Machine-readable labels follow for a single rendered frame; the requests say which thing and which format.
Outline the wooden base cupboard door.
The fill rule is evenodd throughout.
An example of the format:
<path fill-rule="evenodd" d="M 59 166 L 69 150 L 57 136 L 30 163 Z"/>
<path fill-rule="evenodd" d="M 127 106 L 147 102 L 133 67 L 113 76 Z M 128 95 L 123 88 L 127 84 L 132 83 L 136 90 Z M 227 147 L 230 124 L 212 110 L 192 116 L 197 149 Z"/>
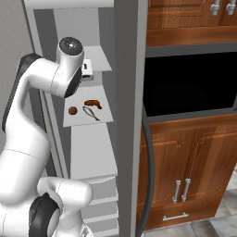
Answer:
<path fill-rule="evenodd" d="M 186 201 L 222 196 L 237 161 L 237 115 L 208 118 L 193 130 L 184 178 Z"/>
<path fill-rule="evenodd" d="M 166 131 L 158 133 L 150 127 L 154 147 L 155 185 L 152 207 L 173 204 L 172 197 L 176 189 L 176 180 L 181 181 L 177 203 L 185 188 L 185 170 L 189 160 L 193 130 Z"/>

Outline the grey freezer door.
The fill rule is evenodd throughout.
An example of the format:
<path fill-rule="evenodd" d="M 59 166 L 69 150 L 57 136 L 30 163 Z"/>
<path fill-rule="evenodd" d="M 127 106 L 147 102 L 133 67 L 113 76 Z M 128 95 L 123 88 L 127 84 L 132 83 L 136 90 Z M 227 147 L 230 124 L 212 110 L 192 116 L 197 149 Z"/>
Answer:
<path fill-rule="evenodd" d="M 115 1 L 119 237 L 135 237 L 148 0 Z"/>

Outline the wooden drawer front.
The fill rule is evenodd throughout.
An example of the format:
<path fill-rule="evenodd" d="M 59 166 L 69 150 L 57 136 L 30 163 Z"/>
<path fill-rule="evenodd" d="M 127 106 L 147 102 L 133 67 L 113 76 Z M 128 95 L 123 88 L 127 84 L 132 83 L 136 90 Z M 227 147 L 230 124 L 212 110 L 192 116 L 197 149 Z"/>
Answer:
<path fill-rule="evenodd" d="M 144 229 L 146 231 L 163 228 L 171 225 L 182 224 L 194 220 L 212 218 L 216 215 L 221 198 L 199 199 L 178 204 L 152 207 L 149 218 Z M 189 214 L 188 218 L 178 218 L 170 221 L 163 221 L 163 217 L 173 217 L 181 215 L 183 212 Z"/>

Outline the black built-in oven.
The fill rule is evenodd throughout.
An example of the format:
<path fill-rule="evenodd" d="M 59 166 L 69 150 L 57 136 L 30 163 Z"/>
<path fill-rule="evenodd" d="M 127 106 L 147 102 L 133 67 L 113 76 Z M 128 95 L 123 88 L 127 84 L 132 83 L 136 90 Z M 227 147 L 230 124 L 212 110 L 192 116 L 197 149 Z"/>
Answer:
<path fill-rule="evenodd" d="M 237 114 L 237 43 L 147 47 L 143 108 L 150 122 Z"/>

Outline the wide white freezer shelf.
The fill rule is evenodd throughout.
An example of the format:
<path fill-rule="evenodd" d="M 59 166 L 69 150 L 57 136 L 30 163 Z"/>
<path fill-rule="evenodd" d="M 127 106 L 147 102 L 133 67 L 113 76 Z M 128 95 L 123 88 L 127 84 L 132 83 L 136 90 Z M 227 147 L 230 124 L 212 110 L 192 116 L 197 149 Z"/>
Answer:
<path fill-rule="evenodd" d="M 94 114 L 100 119 L 100 121 L 88 116 L 82 109 L 86 100 L 98 100 L 102 109 L 98 109 L 97 106 L 87 106 Z M 69 108 L 75 106 L 78 109 L 76 115 L 69 114 Z M 79 125 L 106 123 L 113 120 L 109 104 L 107 102 L 106 93 L 103 86 L 93 87 L 81 87 L 71 97 L 65 100 L 64 108 L 64 127 L 72 127 Z"/>

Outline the grey fridge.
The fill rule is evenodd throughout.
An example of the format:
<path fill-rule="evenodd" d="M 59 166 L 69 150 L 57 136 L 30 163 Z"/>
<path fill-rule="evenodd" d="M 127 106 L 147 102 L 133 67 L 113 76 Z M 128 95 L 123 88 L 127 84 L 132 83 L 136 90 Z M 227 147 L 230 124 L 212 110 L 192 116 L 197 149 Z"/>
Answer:
<path fill-rule="evenodd" d="M 114 0 L 23 0 L 30 23 L 34 52 L 55 62 L 60 39 L 73 37 L 85 46 L 100 45 L 109 62 L 111 71 L 94 71 L 93 81 L 81 81 L 81 87 L 103 86 L 113 117 L 106 122 L 110 142 L 116 160 L 116 76 L 114 42 Z M 71 179 L 71 128 L 64 127 L 64 98 L 45 92 L 36 94 L 41 98 L 43 110 L 33 115 L 44 125 L 52 145 L 49 176 Z"/>

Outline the white freezer drawer stack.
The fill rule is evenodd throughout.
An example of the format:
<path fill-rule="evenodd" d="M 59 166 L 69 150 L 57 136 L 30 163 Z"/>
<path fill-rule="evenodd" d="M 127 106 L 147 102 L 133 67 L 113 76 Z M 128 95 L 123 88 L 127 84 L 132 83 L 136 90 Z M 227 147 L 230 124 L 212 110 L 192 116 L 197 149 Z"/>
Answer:
<path fill-rule="evenodd" d="M 70 177 L 93 186 L 94 198 L 81 215 L 94 237 L 119 236 L 117 176 L 107 125 L 72 127 Z"/>

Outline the wooden wall cupboard door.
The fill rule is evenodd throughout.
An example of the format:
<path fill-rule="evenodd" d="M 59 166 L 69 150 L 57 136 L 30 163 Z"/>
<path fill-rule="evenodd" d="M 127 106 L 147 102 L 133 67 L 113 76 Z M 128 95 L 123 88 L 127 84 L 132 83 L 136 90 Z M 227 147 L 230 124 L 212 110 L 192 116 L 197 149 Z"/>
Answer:
<path fill-rule="evenodd" d="M 236 7 L 234 10 L 234 13 L 229 16 L 228 11 L 226 10 L 226 5 L 231 0 L 225 0 L 223 6 L 224 6 L 224 13 L 223 13 L 223 23 L 225 26 L 236 26 L 237 25 L 237 0 L 236 0 Z"/>
<path fill-rule="evenodd" d="M 148 30 L 213 27 L 218 15 L 212 15 L 215 0 L 148 0 Z"/>

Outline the small white freezer shelf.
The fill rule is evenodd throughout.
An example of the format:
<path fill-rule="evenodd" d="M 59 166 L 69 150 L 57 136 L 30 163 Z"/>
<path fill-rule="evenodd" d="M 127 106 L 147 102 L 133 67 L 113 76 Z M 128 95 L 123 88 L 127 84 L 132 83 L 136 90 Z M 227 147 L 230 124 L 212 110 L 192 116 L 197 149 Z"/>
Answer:
<path fill-rule="evenodd" d="M 106 55 L 100 45 L 85 46 L 84 57 L 92 61 L 94 71 L 111 71 L 112 70 L 106 58 Z"/>

